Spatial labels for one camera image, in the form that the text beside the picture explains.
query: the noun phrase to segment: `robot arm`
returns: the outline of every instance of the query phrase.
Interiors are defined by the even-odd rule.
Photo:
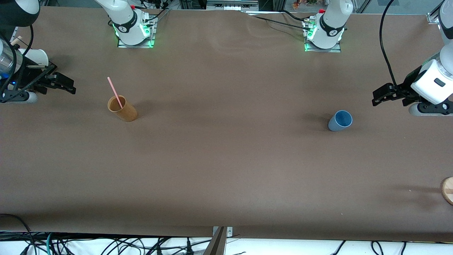
[[[453,116],[453,0],[446,0],[439,12],[445,46],[406,76],[401,84],[387,83],[373,92],[373,106],[403,99],[414,116]]]
[[[136,45],[150,36],[149,14],[132,9],[126,0],[95,0],[106,10],[118,38],[127,45]]]
[[[332,48],[341,40],[344,25],[353,9],[351,0],[330,1],[324,13],[310,17],[315,26],[307,39],[320,49]]]

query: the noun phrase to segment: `table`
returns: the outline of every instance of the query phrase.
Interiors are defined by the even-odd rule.
[[[380,18],[352,15],[342,52],[323,54],[296,28],[172,10],[153,49],[118,49],[104,10],[44,7],[33,47],[77,93],[0,107],[0,211],[35,231],[452,241],[439,185],[453,122],[372,107],[390,81]],[[424,16],[389,15],[384,30],[398,81],[443,45]],[[107,76],[139,119],[108,111]],[[339,109],[354,123],[330,132]]]

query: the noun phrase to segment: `metal mounting plate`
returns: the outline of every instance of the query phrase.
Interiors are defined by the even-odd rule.
[[[309,25],[310,25],[310,23],[302,21],[302,27],[311,28],[311,26],[309,26]],[[304,30],[304,48],[305,48],[305,51],[335,52],[335,53],[341,52],[340,42],[337,42],[337,44],[335,44],[335,46],[333,46],[330,49],[321,49],[321,48],[316,47],[311,41],[309,41],[307,39],[307,36],[308,36],[308,34],[310,32],[311,32],[310,30]]]
[[[120,39],[118,39],[118,48],[133,48],[133,49],[148,49],[154,47],[154,41],[156,39],[156,32],[157,32],[157,20],[159,18],[154,18],[156,15],[150,15],[150,18],[153,20],[149,21],[151,25],[149,29],[149,37],[145,38],[141,43],[136,45],[127,45],[123,43]]]
[[[212,228],[212,236],[216,234],[216,231],[219,227],[213,227]],[[226,236],[227,237],[232,237],[233,236],[233,227],[226,227]]]

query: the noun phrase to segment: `metal frame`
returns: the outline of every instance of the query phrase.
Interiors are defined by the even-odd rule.
[[[426,19],[428,20],[428,23],[430,24],[439,24],[439,10],[440,7],[442,6],[443,1],[440,2],[439,5],[434,8],[434,10],[428,12],[426,14]]]
[[[365,9],[368,7],[368,5],[370,4],[370,2],[371,2],[371,0],[365,0],[365,2],[363,2],[363,4],[356,11],[356,13],[363,13],[365,11]]]
[[[259,11],[257,0],[207,0],[207,10]]]
[[[218,227],[215,235],[207,245],[203,255],[224,255],[227,244],[228,227]]]

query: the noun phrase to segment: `black cable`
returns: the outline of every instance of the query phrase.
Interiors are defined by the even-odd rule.
[[[390,73],[390,77],[392,79],[393,87],[396,89],[396,91],[398,93],[400,93],[402,96],[404,96],[404,94],[401,92],[400,88],[396,84],[395,76],[393,75],[392,67],[390,66],[390,62],[389,62],[389,59],[387,57],[386,50],[384,49],[384,43],[382,42],[382,27],[384,26],[384,19],[386,17],[387,11],[390,8],[390,5],[393,3],[393,1],[394,0],[390,0],[389,1],[389,3],[387,4],[386,8],[384,9],[384,12],[382,13],[381,24],[379,25],[379,42],[381,44],[381,51],[382,51],[382,54],[384,55],[384,59],[385,59],[386,64],[387,64],[387,68],[389,69],[389,73]]]
[[[18,221],[20,221],[20,223],[22,223],[22,225],[24,225],[25,229],[27,230],[28,235],[30,236],[31,245],[33,245],[33,247],[34,247],[34,253],[35,253],[35,255],[38,255],[38,251],[36,250],[36,244],[34,243],[33,236],[31,235],[31,230],[30,230],[30,228],[28,227],[28,225],[25,223],[25,221],[23,221],[19,216],[16,216],[16,215],[14,215],[14,214],[0,213],[0,216],[2,216],[2,217],[11,217],[11,218],[15,218],[15,219],[17,219]]]
[[[30,42],[27,45],[27,48],[25,49],[24,53],[22,53],[23,56],[25,56],[28,53],[28,51],[30,50],[31,45],[33,44],[33,38],[34,38],[33,26],[30,25]]]
[[[36,245],[36,248],[42,250],[44,252],[44,254],[47,254],[47,251],[44,249],[44,248],[41,248],[39,245]]]
[[[151,255],[157,249],[157,247],[161,246],[164,242],[166,242],[169,239],[170,237],[164,237],[162,240],[160,240],[159,238],[157,243],[153,245],[153,247],[146,253],[146,255]]]
[[[404,253],[404,250],[406,249],[406,244],[407,244],[407,242],[406,242],[406,241],[404,241],[404,242],[403,242],[403,248],[401,249],[401,253],[400,253],[400,255],[403,255],[403,253]]]
[[[33,79],[30,83],[28,83],[25,87],[23,87],[21,90],[19,90],[16,94],[14,94],[13,96],[9,97],[9,98],[6,98],[5,101],[1,102],[1,103],[6,103],[12,99],[14,99],[15,97],[19,96],[23,91],[26,91],[28,88],[30,88],[31,86],[33,86],[33,84],[35,84],[37,81],[39,81],[39,79],[41,79],[42,77],[44,77],[48,71],[52,70],[55,66],[54,65],[49,65],[41,74],[39,74],[38,76],[35,77],[35,79]]]
[[[120,251],[118,251],[118,255],[120,255],[121,253],[123,253],[123,251],[125,251],[125,250],[127,249],[127,247],[136,248],[137,250],[139,250],[140,255],[141,255],[141,250],[140,250],[140,248],[135,247],[135,246],[132,246],[132,244],[133,244],[134,242],[138,241],[138,240],[140,240],[140,238],[137,238],[135,241],[132,241],[131,243],[128,243],[128,245],[125,245],[125,246],[121,247],[122,250],[120,249]]]
[[[58,240],[60,240],[61,245],[63,245],[63,249],[66,251],[66,254],[67,255],[72,254],[72,252],[66,247],[65,243],[63,242],[63,239],[58,238]]]
[[[165,10],[168,10],[168,8],[163,8],[156,16],[152,17],[151,19],[144,20],[144,22],[154,20],[155,18],[159,17],[159,15],[161,15]]]
[[[341,247],[343,247],[343,244],[346,243],[346,240],[344,240],[343,242],[341,242],[340,246],[337,248],[337,251],[335,251],[334,253],[332,253],[332,255],[338,255],[338,253],[340,252],[341,250]]]
[[[284,13],[288,14],[289,16],[291,16],[291,18],[293,18],[293,19],[295,19],[295,20],[298,20],[298,21],[303,21],[304,19],[306,19],[306,18],[302,18],[302,19],[301,19],[301,18],[298,18],[298,17],[294,16],[292,13],[290,13],[290,12],[287,11],[287,10],[279,10],[279,12],[284,12]]]
[[[192,244],[190,243],[190,239],[187,238],[187,252],[186,255],[193,255]]]
[[[377,243],[377,246],[379,246],[379,249],[381,250],[381,254],[377,253],[376,250],[374,249],[374,244]],[[372,241],[371,242],[371,249],[373,250],[374,254],[376,255],[384,255],[384,251],[382,250],[382,246],[378,241]]]
[[[261,18],[261,17],[258,17],[258,16],[253,16],[253,17],[255,17],[255,18],[257,18],[257,19],[261,19],[261,20],[267,20],[267,21],[270,21],[270,22],[275,22],[275,23],[278,23],[278,24],[290,26],[290,27],[300,28],[300,29],[304,29],[304,30],[310,30],[309,28],[306,28],[306,27],[291,25],[291,24],[284,23],[284,22],[280,22],[280,21],[276,21],[276,20],[270,20],[270,19]]]
[[[206,241],[201,241],[201,242],[198,242],[198,243],[194,243],[194,244],[188,245],[187,247],[184,247],[183,249],[178,250],[177,252],[173,253],[172,255],[176,255],[176,254],[178,254],[179,252],[181,252],[182,250],[188,249],[188,248],[190,248],[190,247],[192,247],[192,246],[204,244],[204,243],[207,243],[207,242],[210,242],[210,241],[211,241],[211,240],[209,239],[209,240],[206,240]]]
[[[114,239],[113,242],[111,242],[109,245],[107,245],[107,247],[101,252],[101,255],[104,254],[104,252],[112,245],[114,244],[116,241],[118,241],[117,239]]]
[[[56,255],[61,255],[61,253],[58,253],[57,250],[55,250],[55,246],[53,246],[53,242],[52,242],[52,239],[49,240],[49,248],[50,250],[52,251],[53,254],[56,254]]]
[[[27,255],[28,248],[30,248],[30,245],[27,245],[27,247],[25,247],[25,249],[20,253],[20,255]]]
[[[106,255],[109,255],[114,249],[116,249],[117,247],[120,247],[121,244],[125,243],[127,240],[129,240],[130,238],[124,240],[124,241],[121,241],[121,240],[115,240],[115,242],[120,242],[119,244],[115,245]]]
[[[58,239],[57,239],[56,245],[57,245],[57,250],[56,250],[56,251],[58,251],[57,254],[61,255],[61,250],[60,250],[60,245],[59,245],[59,243],[58,243]]]
[[[145,255],[145,253],[146,253],[145,244],[143,243],[141,238],[139,239],[139,241],[140,241],[140,243],[142,244],[142,247],[143,247],[143,255]]]

